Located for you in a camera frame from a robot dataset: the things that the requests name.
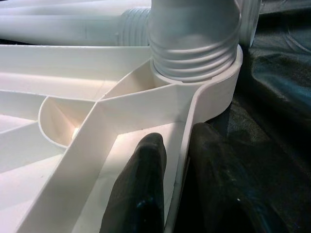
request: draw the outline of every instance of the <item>white plastic pipe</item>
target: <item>white plastic pipe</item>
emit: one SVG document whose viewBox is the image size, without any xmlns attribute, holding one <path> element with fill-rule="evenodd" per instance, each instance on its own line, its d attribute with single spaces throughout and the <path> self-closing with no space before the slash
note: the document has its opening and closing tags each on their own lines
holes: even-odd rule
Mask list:
<svg viewBox="0 0 311 233">
<path fill-rule="evenodd" d="M 39 45 L 147 46 L 150 8 L 121 16 L 0 16 L 0 38 Z"/>
<path fill-rule="evenodd" d="M 101 15 L 118 16 L 134 7 L 150 7 L 151 0 L 102 0 L 69 4 L 29 5 L 0 8 L 0 15 Z"/>
<path fill-rule="evenodd" d="M 236 58 L 240 23 L 235 0 L 153 0 L 148 36 L 156 71 L 183 82 L 220 74 Z"/>
<path fill-rule="evenodd" d="M 259 19 L 261 0 L 236 0 L 241 11 L 240 44 L 252 46 Z"/>
<path fill-rule="evenodd" d="M 7 0 L 0 1 L 0 8 L 23 7 L 23 6 L 39 6 L 66 4 L 87 1 L 103 1 L 103 0 Z"/>
</svg>

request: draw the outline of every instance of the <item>black fabric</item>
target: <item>black fabric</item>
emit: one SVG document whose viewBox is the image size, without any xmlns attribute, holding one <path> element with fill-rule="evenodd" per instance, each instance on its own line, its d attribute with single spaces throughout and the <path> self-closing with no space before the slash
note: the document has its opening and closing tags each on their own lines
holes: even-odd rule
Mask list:
<svg viewBox="0 0 311 233">
<path fill-rule="evenodd" d="M 239 224 L 234 224 L 237 227 L 234 232 L 288 232 L 251 170 L 238 158 L 230 140 L 211 125 L 194 125 L 188 156 L 198 183 L 206 232 L 233 231 L 233 216 L 240 219 Z"/>
<path fill-rule="evenodd" d="M 291 233 L 311 232 L 310 9 L 311 0 L 263 1 L 254 44 L 243 48 L 233 102 L 208 121 L 226 136 Z M 205 232 L 191 163 L 188 174 L 175 232 L 189 225 Z M 231 219 L 239 221 L 242 215 L 234 213 Z"/>
</svg>

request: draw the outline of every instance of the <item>pipe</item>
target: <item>pipe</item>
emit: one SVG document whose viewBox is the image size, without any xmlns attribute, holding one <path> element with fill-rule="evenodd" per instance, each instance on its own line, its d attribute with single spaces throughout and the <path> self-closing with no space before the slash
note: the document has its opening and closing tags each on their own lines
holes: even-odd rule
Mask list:
<svg viewBox="0 0 311 233">
<path fill-rule="evenodd" d="M 21 3 L 20 0 L 10 0 L 9 2 Z M 116 16 L 121 15 L 124 11 L 136 7 L 144 6 L 150 7 L 151 0 L 97 0 L 86 2 L 75 2 L 64 4 L 63 1 L 50 1 L 45 0 L 26 0 L 29 5 L 26 7 L 15 8 L 0 8 L 0 15 L 92 15 L 92 16 Z M 252 45 L 257 21 L 259 17 L 259 9 L 261 0 L 236 0 L 239 5 L 242 15 L 242 24 L 240 29 L 240 44 L 249 47 Z"/>
<path fill-rule="evenodd" d="M 251 47 L 259 19 L 261 0 L 236 0 L 242 15 L 240 44 Z"/>
<path fill-rule="evenodd" d="M 13 15 L 91 15 L 119 16 L 133 7 L 150 7 L 151 0 L 101 0 L 69 4 L 29 5 L 0 8 L 0 16 Z"/>
<path fill-rule="evenodd" d="M 155 70 L 200 82 L 235 61 L 241 15 L 234 0 L 153 0 L 148 36 Z"/>
<path fill-rule="evenodd" d="M 13 7 L 25 7 L 25 6 L 40 6 L 40 5 L 55 5 L 77 2 L 92 2 L 103 0 L 5 0 L 0 1 L 0 8 L 13 8 Z"/>
<path fill-rule="evenodd" d="M 150 8 L 121 16 L 0 16 L 0 38 L 38 45 L 147 46 Z"/>
</svg>

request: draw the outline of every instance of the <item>dark cloth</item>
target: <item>dark cloth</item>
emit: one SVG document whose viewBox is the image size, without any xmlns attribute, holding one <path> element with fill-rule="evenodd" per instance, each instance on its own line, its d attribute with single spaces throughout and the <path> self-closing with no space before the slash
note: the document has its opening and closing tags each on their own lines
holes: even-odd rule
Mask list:
<svg viewBox="0 0 311 233">
<path fill-rule="evenodd" d="M 231 106 L 208 121 L 258 180 L 291 233 L 311 232 L 311 0 L 266 0 Z M 205 232 L 190 162 L 175 232 Z M 229 229 L 245 216 L 231 213 Z"/>
</svg>

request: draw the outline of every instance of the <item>white plastic part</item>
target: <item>white plastic part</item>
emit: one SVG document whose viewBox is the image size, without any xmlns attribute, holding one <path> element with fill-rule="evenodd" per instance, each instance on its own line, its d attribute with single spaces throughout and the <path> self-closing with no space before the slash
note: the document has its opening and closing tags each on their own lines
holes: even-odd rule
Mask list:
<svg viewBox="0 0 311 233">
<path fill-rule="evenodd" d="M 15 107 L 7 102 L 7 106 L 11 106 L 4 108 L 7 115 L 23 118 L 27 116 L 25 113 L 29 104 L 31 111 L 28 115 L 35 117 L 41 106 L 41 131 L 37 122 L 34 123 L 36 133 L 23 134 L 20 128 L 14 131 L 16 135 L 25 135 L 23 138 L 38 135 L 45 140 L 45 145 L 56 150 L 49 149 L 50 157 L 39 157 L 39 161 L 34 159 L 26 166 L 16 165 L 16 169 L 7 171 L 9 173 L 0 172 L 0 186 L 10 190 L 6 196 L 0 194 L 0 203 L 2 200 L 8 201 L 10 195 L 8 205 L 0 208 L 0 213 L 5 217 L 5 222 L 0 222 L 0 228 L 8 229 L 5 231 L 8 233 L 98 232 L 114 181 L 136 144 L 147 133 L 159 132 L 168 152 L 164 178 L 165 232 L 173 232 L 192 125 L 215 117 L 230 104 L 242 64 L 242 50 L 238 47 L 237 51 L 234 63 L 221 74 L 205 82 L 183 83 L 154 75 L 147 47 L 0 46 L 1 84 L 6 83 L 3 80 L 7 80 L 9 73 L 27 74 L 21 79 L 27 83 L 33 75 L 45 77 L 53 74 L 62 77 L 63 74 L 71 77 L 70 70 L 72 76 L 77 75 L 86 83 L 87 70 L 90 82 L 98 74 L 102 79 L 112 76 L 119 80 L 105 94 L 92 101 L 88 98 L 70 100 L 65 92 L 50 97 L 49 94 L 54 93 L 51 91 L 45 93 L 48 97 L 41 104 L 43 95 L 36 94 L 40 89 L 33 89 L 31 94 L 19 93 L 14 90 L 14 85 L 18 87 L 19 83 L 0 91 L 3 97 L 11 96 L 7 101 L 13 103 L 18 103 L 19 97 L 25 98 L 24 104 Z M 114 69 L 113 60 L 119 62 L 115 67 L 120 70 Z M 98 71 L 105 62 L 110 62 L 111 69 Z M 64 137 L 58 137 L 55 132 L 61 132 Z M 15 141 L 18 149 L 20 142 Z M 68 148 L 61 155 L 64 147 Z M 41 150 L 40 156 L 45 156 L 48 149 Z M 39 182 L 36 177 L 42 176 L 43 170 L 47 172 Z M 22 183 L 24 192 L 32 194 L 29 201 L 20 201 L 24 195 L 16 192 L 16 187 L 4 179 L 17 179 Z M 30 179 L 34 179 L 35 186 L 26 182 Z"/>
<path fill-rule="evenodd" d="M 69 146 L 94 103 L 47 97 L 39 110 L 42 134 L 60 147 Z"/>
<path fill-rule="evenodd" d="M 0 1 L 0 15 L 102 15 L 119 16 L 151 0 L 9 0 Z"/>
<path fill-rule="evenodd" d="M 183 82 L 222 73 L 236 58 L 240 23 L 233 0 L 152 1 L 147 28 L 155 70 Z"/>
<path fill-rule="evenodd" d="M 240 44 L 251 47 L 255 37 L 261 0 L 236 0 L 242 15 Z"/>
<path fill-rule="evenodd" d="M 133 8 L 120 16 L 0 14 L 0 38 L 39 45 L 147 46 L 145 24 L 150 8 Z"/>
<path fill-rule="evenodd" d="M 32 120 L 23 119 L 14 116 L 0 115 L 0 133 L 23 125 L 33 123 Z"/>
<path fill-rule="evenodd" d="M 1 46 L 1 52 L 0 89 L 77 100 L 100 99 L 150 57 L 148 47 Z"/>
<path fill-rule="evenodd" d="M 236 2 L 242 15 L 239 43 L 250 47 L 256 32 L 261 0 L 236 0 Z M 146 23 L 150 6 L 151 0 L 101 0 L 68 4 L 64 4 L 62 1 L 49 3 L 44 0 L 28 0 L 25 2 L 19 0 L 4 1 L 0 2 L 0 16 L 6 16 L 1 17 L 0 20 L 0 37 L 41 45 L 146 46 L 149 43 L 144 24 Z M 143 7 L 144 13 L 129 11 L 131 8 L 136 7 Z M 172 12 L 174 15 L 181 14 L 176 10 Z M 215 7 L 213 12 L 221 11 Z M 115 18 L 122 14 L 122 19 Z M 182 14 L 190 16 L 191 14 L 198 13 L 183 12 Z M 224 16 L 221 13 L 216 15 L 216 17 L 212 18 L 217 21 L 219 17 L 222 18 L 221 22 L 225 22 Z M 222 30 L 222 27 L 219 27 L 219 25 L 215 28 L 218 31 Z M 61 37 L 55 34 L 55 31 L 59 32 Z M 127 36 L 127 38 L 131 38 L 131 41 L 123 38 L 124 32 L 128 35 L 133 35 L 131 37 Z"/>
<path fill-rule="evenodd" d="M 37 122 L 1 133 L 0 138 L 0 173 L 62 152 L 58 147 L 45 140 Z"/>
</svg>

